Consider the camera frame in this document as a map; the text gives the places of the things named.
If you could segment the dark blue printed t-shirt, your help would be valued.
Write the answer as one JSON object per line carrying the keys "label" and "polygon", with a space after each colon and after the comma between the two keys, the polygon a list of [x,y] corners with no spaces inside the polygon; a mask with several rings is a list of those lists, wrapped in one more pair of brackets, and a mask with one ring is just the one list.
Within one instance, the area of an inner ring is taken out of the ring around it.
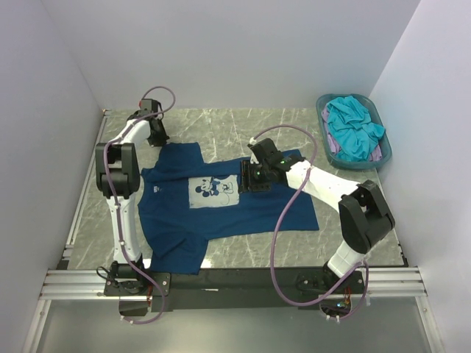
{"label": "dark blue printed t-shirt", "polygon": [[142,170],[138,213],[152,271],[198,274],[210,240],[275,229],[294,190],[273,184],[239,193],[240,166],[240,159],[205,163],[198,143],[170,143]]}

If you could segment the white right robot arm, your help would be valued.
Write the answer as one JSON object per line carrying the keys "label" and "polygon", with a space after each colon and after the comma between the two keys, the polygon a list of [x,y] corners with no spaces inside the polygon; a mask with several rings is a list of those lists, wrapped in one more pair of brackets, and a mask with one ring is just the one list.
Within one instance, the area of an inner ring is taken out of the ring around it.
{"label": "white right robot arm", "polygon": [[377,183],[342,179],[313,165],[296,154],[284,155],[270,138],[251,139],[250,160],[241,163],[239,190],[267,191],[277,183],[294,190],[275,225],[270,250],[270,271],[275,276],[277,234],[297,197],[305,193],[332,207],[338,214],[342,242],[324,264],[323,285],[340,293],[349,284],[349,275],[369,252],[395,227],[392,212]]}

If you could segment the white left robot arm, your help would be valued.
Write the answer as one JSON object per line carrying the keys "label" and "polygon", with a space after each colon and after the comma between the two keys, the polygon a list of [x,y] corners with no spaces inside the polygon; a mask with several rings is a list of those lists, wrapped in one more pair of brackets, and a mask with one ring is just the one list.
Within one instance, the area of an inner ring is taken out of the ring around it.
{"label": "white left robot arm", "polygon": [[135,222],[136,193],[141,183],[137,148],[147,142],[162,147],[169,136],[161,118],[164,110],[155,99],[141,99],[139,110],[124,128],[95,148],[96,186],[106,198],[113,227],[113,262],[106,270],[107,285],[137,296],[157,288],[144,268]]}

